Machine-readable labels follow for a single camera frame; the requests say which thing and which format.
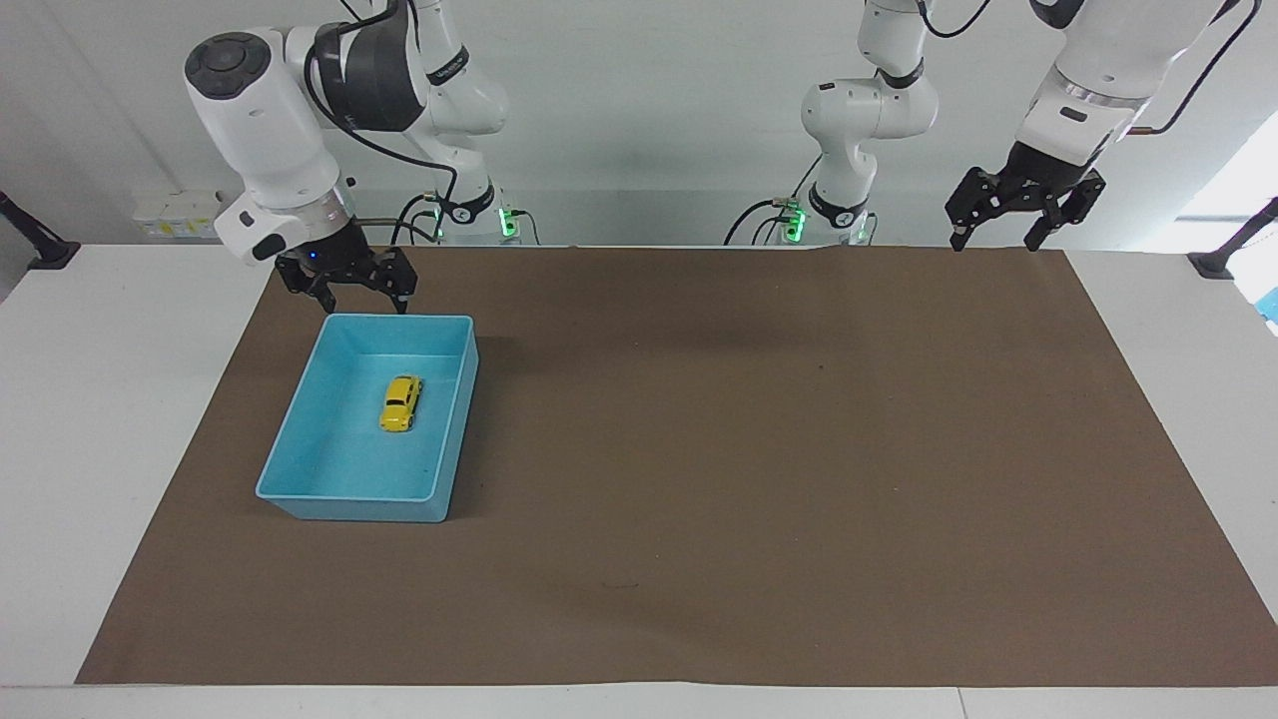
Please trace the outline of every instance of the black clamp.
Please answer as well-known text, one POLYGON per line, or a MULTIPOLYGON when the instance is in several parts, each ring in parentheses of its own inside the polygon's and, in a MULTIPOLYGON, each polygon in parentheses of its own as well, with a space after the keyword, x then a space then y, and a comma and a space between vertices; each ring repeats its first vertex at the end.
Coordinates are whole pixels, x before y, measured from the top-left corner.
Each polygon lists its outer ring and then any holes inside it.
POLYGON ((374 254, 354 222, 332 236, 277 254, 275 269, 289 291, 316 298, 330 314, 337 309, 330 284, 358 284, 380 291, 391 298, 399 314, 408 312, 408 300, 417 291, 417 271, 404 249, 391 246, 374 254))
POLYGON ((1278 197, 1270 199, 1263 209, 1243 222, 1238 231, 1219 248, 1212 252, 1190 252, 1190 263, 1203 278, 1232 280, 1233 272, 1228 268, 1229 258, 1233 257, 1235 252, 1246 246, 1260 230, 1275 221, 1278 221, 1278 197))
POLYGON ((9 220, 40 254, 27 264, 28 269, 61 269, 79 252, 81 243, 69 241, 32 217, 26 209, 0 192, 0 217, 9 220))
POLYGON ((953 225, 950 245, 962 252, 971 230, 1007 212, 1042 212, 1025 235, 1025 246, 1036 252, 1056 230, 1082 222, 1104 188, 1105 180, 1095 170, 1088 170, 1072 188, 1057 192, 1033 180, 973 167, 946 202, 946 213, 953 225))

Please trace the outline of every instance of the green indicator light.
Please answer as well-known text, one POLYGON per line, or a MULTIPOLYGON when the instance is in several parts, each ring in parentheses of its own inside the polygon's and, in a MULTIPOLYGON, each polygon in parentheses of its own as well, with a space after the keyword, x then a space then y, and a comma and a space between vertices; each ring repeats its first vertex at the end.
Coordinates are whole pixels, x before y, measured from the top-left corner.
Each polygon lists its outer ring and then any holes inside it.
POLYGON ((786 241, 799 244, 803 241, 803 227, 808 223, 808 212, 804 212, 799 207, 795 207, 794 211, 795 215, 790 217, 790 223, 786 225, 786 241))
POLYGON ((506 236, 515 236, 519 234, 519 222, 510 216, 510 212, 505 207, 497 209, 501 216, 501 232, 506 236))

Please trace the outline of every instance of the toy car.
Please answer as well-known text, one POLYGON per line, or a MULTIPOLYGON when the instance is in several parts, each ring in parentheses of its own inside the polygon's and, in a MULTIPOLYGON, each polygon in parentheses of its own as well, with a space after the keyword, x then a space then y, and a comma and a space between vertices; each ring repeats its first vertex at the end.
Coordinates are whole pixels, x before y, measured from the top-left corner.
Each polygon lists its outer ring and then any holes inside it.
POLYGON ((389 433, 406 433, 413 429, 417 402, 422 398, 422 378, 400 375, 386 388, 381 428, 389 433))

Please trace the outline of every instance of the blue plastic tray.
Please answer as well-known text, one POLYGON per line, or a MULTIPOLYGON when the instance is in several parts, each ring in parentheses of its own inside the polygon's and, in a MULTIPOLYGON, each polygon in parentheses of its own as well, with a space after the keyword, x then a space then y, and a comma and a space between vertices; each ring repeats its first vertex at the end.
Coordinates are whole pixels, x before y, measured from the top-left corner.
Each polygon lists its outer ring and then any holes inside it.
POLYGON ((470 317, 334 314, 257 496, 300 520, 442 522, 479 367, 470 317), (422 378, 413 429, 378 428, 386 386, 422 378))
POLYGON ((1278 286, 1256 301, 1256 309, 1270 322, 1278 322, 1278 286))

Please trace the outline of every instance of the robotic arm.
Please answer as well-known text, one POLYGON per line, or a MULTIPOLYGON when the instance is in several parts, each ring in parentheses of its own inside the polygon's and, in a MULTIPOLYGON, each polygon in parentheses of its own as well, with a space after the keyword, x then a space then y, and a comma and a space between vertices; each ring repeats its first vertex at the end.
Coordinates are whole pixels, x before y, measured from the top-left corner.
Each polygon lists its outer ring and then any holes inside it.
POLYGON ((368 246, 316 110, 373 148, 446 172, 432 171, 429 188, 450 234, 509 234, 483 156, 440 139, 497 132, 507 110, 441 0, 389 0, 354 24, 219 34, 190 52, 184 70, 201 121, 244 179, 244 193, 215 221, 219 236, 247 263, 273 259, 290 291, 326 310, 336 307, 328 284, 344 282, 387 294, 403 313, 417 273, 399 248, 368 246), (386 151, 357 129, 404 133, 426 160, 386 151))
POLYGON ((1065 31, 1066 46, 1003 169, 970 169, 946 203, 955 250, 1007 212, 1040 213, 1025 236, 1030 250, 1086 218, 1105 186, 1097 158, 1132 129, 1172 63, 1237 1, 1030 0, 1039 19, 1065 31))
POLYGON ((789 241, 851 241, 865 220, 878 172, 878 160, 861 151, 861 142, 914 137, 932 128, 939 101, 923 74, 925 37, 916 0, 865 3, 858 46, 878 72, 868 79, 818 84, 804 98, 804 129, 820 144, 822 156, 815 181, 801 195, 796 223, 805 229, 787 231, 789 241))

